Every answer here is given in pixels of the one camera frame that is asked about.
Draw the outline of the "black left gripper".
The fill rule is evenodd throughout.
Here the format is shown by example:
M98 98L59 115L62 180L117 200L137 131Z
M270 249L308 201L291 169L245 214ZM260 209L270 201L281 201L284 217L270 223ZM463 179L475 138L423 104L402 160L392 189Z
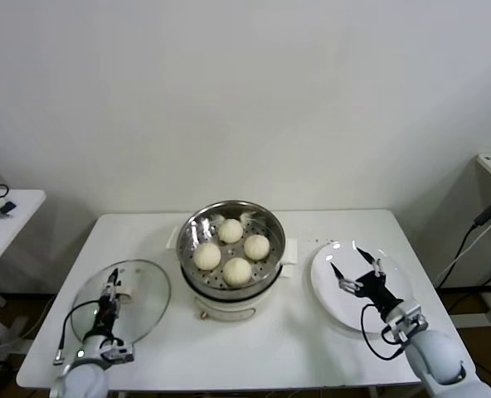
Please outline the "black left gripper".
M95 315L92 332L112 332L114 322L117 318L117 293L116 287L119 285L119 269L114 268L106 280L104 289L98 301L99 309Z

